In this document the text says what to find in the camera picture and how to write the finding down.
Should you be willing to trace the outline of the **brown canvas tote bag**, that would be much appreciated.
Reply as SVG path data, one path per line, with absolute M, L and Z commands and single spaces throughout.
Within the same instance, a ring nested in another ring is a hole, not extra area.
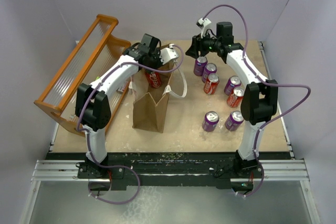
M 187 82 L 181 69 L 183 59 L 173 60 L 159 68 L 161 86 L 152 88 L 145 76 L 145 69 L 131 77 L 130 90 L 133 103 L 133 128 L 150 132 L 163 133 L 167 105 L 170 97 L 183 99 L 187 95 Z M 182 79 L 183 91 L 178 94 L 173 91 L 173 72 L 178 72 Z

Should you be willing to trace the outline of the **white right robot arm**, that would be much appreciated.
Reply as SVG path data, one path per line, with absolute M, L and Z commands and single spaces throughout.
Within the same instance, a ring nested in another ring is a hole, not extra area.
M 216 53 L 234 70 L 245 87 L 240 104 L 245 120 L 244 133 L 235 154 L 233 170 L 238 177 L 246 177 L 253 169 L 260 167 L 257 158 L 265 123 L 270 122 L 277 112 L 276 81 L 268 80 L 260 73 L 243 52 L 244 46 L 234 42 L 232 23 L 217 23 L 215 36 L 207 32 L 211 24 L 208 18 L 200 18 L 196 24 L 201 33 L 193 36 L 186 55 L 196 59 L 210 52 Z

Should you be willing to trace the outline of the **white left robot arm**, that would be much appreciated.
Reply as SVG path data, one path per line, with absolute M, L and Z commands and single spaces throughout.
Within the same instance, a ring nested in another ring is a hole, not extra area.
M 111 119 L 110 97 L 141 69 L 162 72 L 161 67 L 178 58 L 170 46 L 149 34 L 128 47 L 119 60 L 100 78 L 77 88 L 76 130 L 85 134 L 88 151 L 85 166 L 96 178 L 104 177 L 109 169 L 105 129 Z

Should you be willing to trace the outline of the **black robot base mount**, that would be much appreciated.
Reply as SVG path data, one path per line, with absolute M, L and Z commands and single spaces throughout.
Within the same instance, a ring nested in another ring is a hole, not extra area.
M 64 180 L 80 180 L 112 190 L 129 186 L 215 187 L 251 190 L 259 179 L 281 174 L 289 154 L 265 152 L 258 165 L 239 168 L 234 153 L 109 153 L 108 163 L 89 164 L 83 153 L 49 153 L 42 167 Z

